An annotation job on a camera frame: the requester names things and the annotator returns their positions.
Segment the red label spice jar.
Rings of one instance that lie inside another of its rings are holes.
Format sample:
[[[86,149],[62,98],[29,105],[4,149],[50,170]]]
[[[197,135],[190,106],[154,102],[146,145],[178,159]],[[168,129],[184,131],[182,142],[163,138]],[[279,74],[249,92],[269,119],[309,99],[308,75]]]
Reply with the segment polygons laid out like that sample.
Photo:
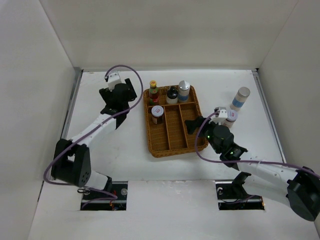
[[[222,125],[228,128],[231,128],[237,119],[238,119],[238,112],[231,109],[227,112],[227,118],[224,120]]]

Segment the yellow cap red sauce bottle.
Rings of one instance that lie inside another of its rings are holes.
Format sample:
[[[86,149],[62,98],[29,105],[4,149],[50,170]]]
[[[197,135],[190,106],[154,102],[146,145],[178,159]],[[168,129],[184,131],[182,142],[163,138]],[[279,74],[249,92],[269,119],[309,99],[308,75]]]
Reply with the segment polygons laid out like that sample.
[[[155,80],[149,83],[149,102],[151,106],[159,104],[159,91]]]

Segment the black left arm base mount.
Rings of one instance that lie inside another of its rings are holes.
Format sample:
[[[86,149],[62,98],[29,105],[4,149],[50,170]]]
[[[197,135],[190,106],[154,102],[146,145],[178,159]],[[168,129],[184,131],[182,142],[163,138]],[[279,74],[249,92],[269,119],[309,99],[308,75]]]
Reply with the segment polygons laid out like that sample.
[[[81,211],[126,211],[128,197],[128,182],[114,181],[109,192],[117,197],[102,192],[92,191],[87,188],[79,188],[81,194]]]

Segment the blue label salt jar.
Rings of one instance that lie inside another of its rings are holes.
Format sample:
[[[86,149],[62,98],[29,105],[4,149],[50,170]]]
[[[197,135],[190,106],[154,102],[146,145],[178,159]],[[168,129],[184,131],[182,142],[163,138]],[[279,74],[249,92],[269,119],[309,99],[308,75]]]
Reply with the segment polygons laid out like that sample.
[[[242,108],[250,94],[251,91],[249,88],[245,86],[240,87],[230,104],[230,109],[238,112]]]
[[[182,80],[178,84],[178,102],[179,103],[186,103],[189,99],[190,93],[190,83],[186,80]]]

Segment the black cap white bottle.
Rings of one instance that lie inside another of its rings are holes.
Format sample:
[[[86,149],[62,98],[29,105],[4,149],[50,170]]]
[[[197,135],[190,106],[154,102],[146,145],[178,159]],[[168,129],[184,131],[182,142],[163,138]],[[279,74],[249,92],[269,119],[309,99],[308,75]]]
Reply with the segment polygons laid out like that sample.
[[[171,86],[166,93],[166,103],[168,105],[178,103],[178,90],[175,86]]]

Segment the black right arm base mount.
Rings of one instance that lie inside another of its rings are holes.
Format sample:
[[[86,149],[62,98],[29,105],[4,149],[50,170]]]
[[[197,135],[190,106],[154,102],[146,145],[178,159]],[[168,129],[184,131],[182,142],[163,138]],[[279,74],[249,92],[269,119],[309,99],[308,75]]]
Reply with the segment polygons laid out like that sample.
[[[215,182],[219,210],[265,210],[263,198],[248,194],[243,188],[248,176],[250,176],[249,173],[241,172],[233,180]]]

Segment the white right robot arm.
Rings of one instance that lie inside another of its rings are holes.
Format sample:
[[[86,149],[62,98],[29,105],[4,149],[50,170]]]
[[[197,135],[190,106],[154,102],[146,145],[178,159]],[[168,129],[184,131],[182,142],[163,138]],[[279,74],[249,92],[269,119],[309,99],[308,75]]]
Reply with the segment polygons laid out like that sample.
[[[320,214],[320,176],[308,167],[289,163],[256,160],[234,142],[228,127],[199,116],[185,120],[188,134],[207,140],[219,155],[218,164],[239,171],[232,182],[238,198],[246,195],[266,197],[282,203],[304,220],[313,222]]]

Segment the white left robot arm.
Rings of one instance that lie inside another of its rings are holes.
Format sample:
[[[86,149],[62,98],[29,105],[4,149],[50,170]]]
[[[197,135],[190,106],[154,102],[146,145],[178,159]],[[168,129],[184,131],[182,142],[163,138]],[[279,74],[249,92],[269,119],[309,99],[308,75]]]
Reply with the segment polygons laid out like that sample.
[[[107,88],[99,90],[105,102],[100,115],[85,130],[71,139],[60,139],[55,147],[50,175],[67,184],[95,189],[100,199],[112,195],[112,178],[92,170],[91,150],[109,133],[117,130],[127,118],[129,102],[137,98],[129,78],[124,81],[116,73],[107,77]]]

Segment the white lid pepper jar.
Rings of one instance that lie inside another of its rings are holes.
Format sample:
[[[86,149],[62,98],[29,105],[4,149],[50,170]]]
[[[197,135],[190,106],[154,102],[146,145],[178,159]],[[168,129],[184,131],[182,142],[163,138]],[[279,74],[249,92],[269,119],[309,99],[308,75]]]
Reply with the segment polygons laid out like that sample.
[[[156,125],[163,122],[164,108],[160,105],[155,105],[151,109],[151,119]]]

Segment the brown wicker divided basket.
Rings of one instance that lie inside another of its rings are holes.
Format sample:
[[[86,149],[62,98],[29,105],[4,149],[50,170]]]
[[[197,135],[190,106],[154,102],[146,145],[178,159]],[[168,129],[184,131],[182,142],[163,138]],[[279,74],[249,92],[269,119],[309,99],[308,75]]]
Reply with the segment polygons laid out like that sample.
[[[195,152],[196,133],[188,134],[186,120],[201,116],[201,109],[195,88],[190,87],[187,102],[167,104],[169,86],[158,88],[159,105],[164,109],[162,122],[156,124],[152,116],[149,90],[143,92],[145,126],[148,150],[155,158],[169,157]]]

